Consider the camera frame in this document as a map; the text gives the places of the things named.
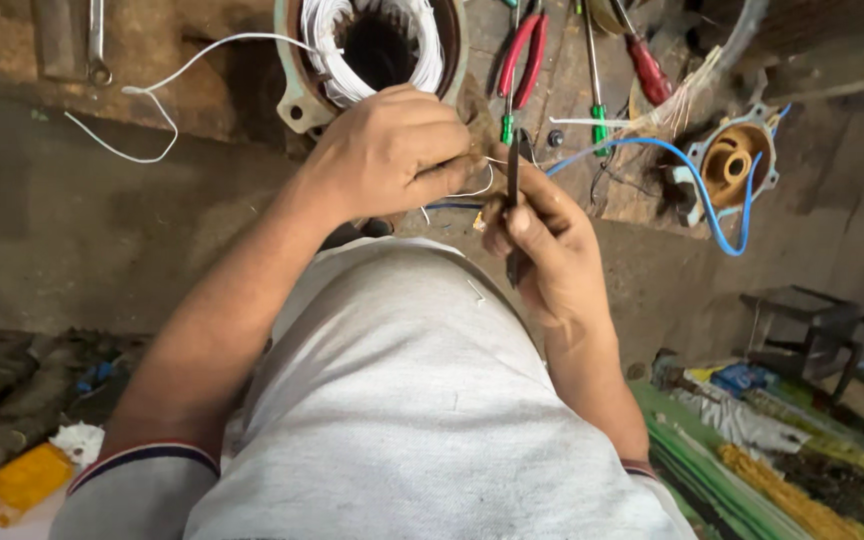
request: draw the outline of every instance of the workbench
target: workbench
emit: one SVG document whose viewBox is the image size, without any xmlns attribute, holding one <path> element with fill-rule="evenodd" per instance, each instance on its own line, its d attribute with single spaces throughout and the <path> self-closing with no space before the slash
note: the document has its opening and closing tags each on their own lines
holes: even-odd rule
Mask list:
<svg viewBox="0 0 864 540">
<path fill-rule="evenodd" d="M 662 4 L 650 2 L 644 9 L 658 9 Z M 582 17 L 567 0 L 546 0 L 544 5 L 550 19 L 545 58 L 532 97 L 516 114 L 515 125 L 534 135 L 537 160 L 549 163 L 591 143 L 589 126 L 557 126 L 548 117 L 588 117 L 592 90 Z M 495 78 L 496 54 L 509 34 L 509 7 L 499 0 L 469 0 L 464 6 L 469 30 L 467 71 L 485 87 Z M 633 19 L 641 16 L 631 14 Z M 68 111 L 86 123 L 90 123 L 88 117 L 99 117 L 168 130 L 151 100 L 122 94 L 121 88 L 150 86 L 226 36 L 273 31 L 271 0 L 116 0 L 106 2 L 105 17 L 104 54 L 113 74 L 112 85 L 96 88 L 58 83 L 39 77 L 31 2 L 0 0 L 0 97 Z M 596 48 L 602 98 L 614 115 L 629 102 L 634 73 L 620 36 L 600 32 Z M 665 49 L 673 48 L 654 50 L 661 63 Z M 522 74 L 526 58 L 526 54 L 520 56 L 516 76 Z M 259 142 L 300 156 L 309 141 L 286 128 L 276 113 L 284 88 L 280 69 L 276 44 L 271 40 L 238 41 L 209 53 L 155 94 L 183 136 Z M 670 77 L 677 79 L 671 72 Z M 498 120 L 504 100 L 495 97 L 495 92 L 489 95 L 489 110 Z M 555 128 L 564 131 L 565 140 L 552 149 L 546 136 Z M 498 121 L 495 129 L 499 130 Z M 162 148 L 170 139 L 170 133 L 162 133 Z M 176 144 L 182 141 L 180 136 Z M 131 141 L 110 142 L 140 157 L 154 157 L 162 151 L 136 148 L 130 146 Z M 674 209 L 664 202 L 663 182 L 655 168 L 657 155 L 651 149 L 621 149 L 607 174 L 599 175 L 594 194 L 598 157 L 577 161 L 554 180 L 589 215 L 705 238 L 705 227 L 681 227 Z"/>
</svg>

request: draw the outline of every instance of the striped sleeve cuff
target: striped sleeve cuff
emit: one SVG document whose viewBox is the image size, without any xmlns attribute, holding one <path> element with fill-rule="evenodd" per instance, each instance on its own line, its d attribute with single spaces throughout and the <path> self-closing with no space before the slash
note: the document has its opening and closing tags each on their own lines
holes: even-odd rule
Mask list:
<svg viewBox="0 0 864 540">
<path fill-rule="evenodd" d="M 151 460 L 153 458 L 179 458 L 185 460 L 198 461 L 205 468 L 212 471 L 216 478 L 220 476 L 218 464 L 204 450 L 196 448 L 192 445 L 180 441 L 158 441 L 134 448 L 124 449 L 118 453 L 114 453 L 105 459 L 101 459 L 92 463 L 84 471 L 82 471 L 69 486 L 66 496 L 70 496 L 80 487 L 107 473 L 116 467 L 120 467 L 127 463 L 134 463 L 141 460 Z"/>
<path fill-rule="evenodd" d="M 648 461 L 639 461 L 635 459 L 621 459 L 620 461 L 622 461 L 622 468 L 624 468 L 625 472 L 630 475 L 639 475 L 654 481 L 659 479 L 659 476 L 656 474 L 655 470 L 652 469 L 652 465 L 649 465 Z"/>
</svg>

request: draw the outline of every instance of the man's left hand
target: man's left hand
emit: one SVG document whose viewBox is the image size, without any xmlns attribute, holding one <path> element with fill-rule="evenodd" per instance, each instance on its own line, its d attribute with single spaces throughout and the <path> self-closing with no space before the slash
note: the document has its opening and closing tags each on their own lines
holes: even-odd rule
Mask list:
<svg viewBox="0 0 864 540">
<path fill-rule="evenodd" d="M 426 205 L 462 188 L 480 156 L 455 108 L 402 84 L 355 104 L 328 127 L 294 178 L 336 225 Z"/>
</svg>

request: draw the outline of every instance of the t-shirt sleeve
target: t-shirt sleeve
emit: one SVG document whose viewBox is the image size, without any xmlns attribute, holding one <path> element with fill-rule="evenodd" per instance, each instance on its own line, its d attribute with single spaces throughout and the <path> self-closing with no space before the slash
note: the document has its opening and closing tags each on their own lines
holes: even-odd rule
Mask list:
<svg viewBox="0 0 864 540">
<path fill-rule="evenodd" d="M 179 540 L 189 512 L 219 480 L 204 451 L 164 442 L 120 451 L 73 480 L 50 540 Z"/>
<path fill-rule="evenodd" d="M 662 510 L 668 514 L 672 520 L 672 525 L 675 526 L 678 538 L 683 540 L 698 540 L 695 535 L 695 530 L 689 524 L 686 516 L 682 515 L 682 510 L 679 510 L 679 505 L 675 501 L 675 497 L 669 493 L 666 486 L 659 481 L 655 470 L 646 461 L 633 461 L 629 459 L 622 460 L 622 467 L 629 474 L 631 481 L 639 486 L 649 490 L 661 505 Z"/>
</svg>

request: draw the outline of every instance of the dirty floor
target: dirty floor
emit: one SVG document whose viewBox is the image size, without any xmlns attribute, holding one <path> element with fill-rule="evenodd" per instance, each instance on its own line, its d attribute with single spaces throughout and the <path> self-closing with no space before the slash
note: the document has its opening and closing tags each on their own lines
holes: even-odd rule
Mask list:
<svg viewBox="0 0 864 540">
<path fill-rule="evenodd" d="M 92 122 L 142 156 L 171 135 Z M 661 346 L 691 363 L 748 339 L 738 294 L 786 284 L 864 305 L 864 95 L 796 105 L 779 128 L 776 190 L 755 203 L 748 251 L 595 222 L 622 362 Z M 153 332 L 297 167 L 282 152 L 181 136 L 153 165 L 131 163 L 54 110 L 0 101 L 0 328 Z M 473 210 L 411 212 L 402 234 L 459 247 L 503 283 Z"/>
</svg>

